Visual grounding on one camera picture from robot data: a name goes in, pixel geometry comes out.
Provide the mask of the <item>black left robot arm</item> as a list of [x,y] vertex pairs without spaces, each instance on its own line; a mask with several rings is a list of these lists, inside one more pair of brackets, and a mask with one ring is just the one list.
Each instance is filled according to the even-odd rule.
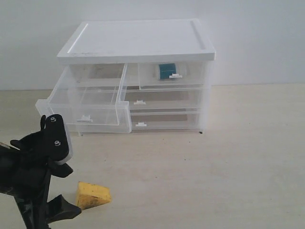
[[37,136],[0,146],[0,191],[14,197],[26,228],[47,229],[53,222],[81,214],[62,195],[48,200],[51,177],[65,178],[73,172],[67,163],[56,161],[57,153],[68,152],[67,142],[47,143]]

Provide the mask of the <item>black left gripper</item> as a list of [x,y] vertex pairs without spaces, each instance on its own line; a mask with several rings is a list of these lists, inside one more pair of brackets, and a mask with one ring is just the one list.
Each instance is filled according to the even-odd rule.
[[[12,176],[13,187],[17,191],[14,199],[28,229],[48,229],[50,223],[73,219],[81,214],[81,209],[66,201],[62,195],[46,203],[50,175],[35,151],[40,140],[41,135],[35,133],[10,142],[19,150]],[[59,178],[73,173],[66,163],[58,165],[50,162],[49,169],[52,176]]]

